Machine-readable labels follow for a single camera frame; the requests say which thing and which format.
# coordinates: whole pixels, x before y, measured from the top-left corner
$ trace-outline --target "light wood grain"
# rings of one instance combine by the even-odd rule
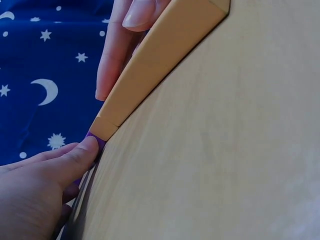
[[[71,238],[319,239],[319,9],[232,1],[111,138]]]

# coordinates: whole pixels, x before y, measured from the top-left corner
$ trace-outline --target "finger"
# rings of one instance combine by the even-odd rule
[[[133,0],[122,26],[135,32],[148,29],[156,11],[157,0]]]
[[[57,239],[62,228],[67,223],[67,221],[71,215],[71,212],[72,212],[72,208],[69,205],[67,205],[67,204],[62,205],[61,217],[58,220],[56,227],[53,231],[52,239]]]
[[[30,157],[28,159],[25,159],[25,160],[22,160],[22,161],[19,161],[19,162],[14,162],[14,163],[8,164],[8,165],[6,165],[4,167],[7,167],[7,169],[9,171],[12,171],[12,170],[24,167],[24,166],[29,165],[29,164],[42,162],[42,161],[47,161],[49,159],[58,158],[58,157],[61,157],[64,154],[70,152],[72,149],[75,148],[75,146],[77,146],[77,143],[70,143],[70,144],[67,144],[67,145],[65,145],[63,147],[60,147],[58,149],[41,152],[41,153],[39,153],[37,155],[34,155],[34,156],[32,156],[32,157]]]
[[[146,3],[144,3],[144,7],[141,6],[141,2],[153,2],[154,7],[151,7],[152,3],[149,3],[149,6],[147,6]],[[162,12],[166,9],[168,4],[171,2],[171,0],[136,0],[132,3],[132,5],[136,4],[137,6],[134,6],[132,8],[132,15],[128,19],[126,18],[123,21],[123,26],[130,31],[134,32],[142,32],[150,29],[153,24],[156,22],[156,20],[160,17]],[[143,19],[141,20],[142,24],[130,24],[131,19]]]
[[[122,26],[132,0],[116,0],[107,27],[97,71],[95,98],[104,101],[117,81],[134,32]]]
[[[66,189],[63,191],[62,203],[66,204],[74,198],[76,198],[79,194],[79,191],[79,187],[75,183],[72,183],[69,186],[67,186]]]
[[[93,136],[86,137],[79,145],[66,154],[41,162],[37,170],[43,178],[58,183],[65,189],[81,178],[90,168],[98,154],[99,146]]]

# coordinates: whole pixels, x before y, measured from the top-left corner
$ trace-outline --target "wooden block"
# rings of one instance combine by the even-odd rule
[[[230,0],[172,0],[124,68],[100,112],[95,128],[120,126],[172,69],[229,13]]]
[[[101,117],[99,114],[95,117],[90,127],[90,133],[104,141],[111,138],[117,130],[117,126],[111,124],[106,118]]]
[[[319,9],[232,1],[108,141],[66,239],[320,239]]]

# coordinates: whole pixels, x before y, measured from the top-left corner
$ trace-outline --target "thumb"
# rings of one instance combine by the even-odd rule
[[[122,26],[135,32],[142,32],[150,27],[150,21],[156,11],[157,0],[133,0],[124,17]]]
[[[89,170],[98,150],[97,139],[88,136],[64,155],[42,162],[42,173],[65,189]]]

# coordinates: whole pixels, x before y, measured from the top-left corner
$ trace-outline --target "fingernail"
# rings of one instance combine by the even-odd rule
[[[156,0],[133,0],[122,26],[132,28],[148,23],[155,9]]]
[[[99,100],[99,101],[105,101],[106,97],[103,97],[101,94],[99,94],[97,92],[97,90],[95,91],[95,99]]]
[[[95,152],[99,149],[98,141],[94,136],[87,136],[82,142],[78,144],[77,147],[88,152]]]

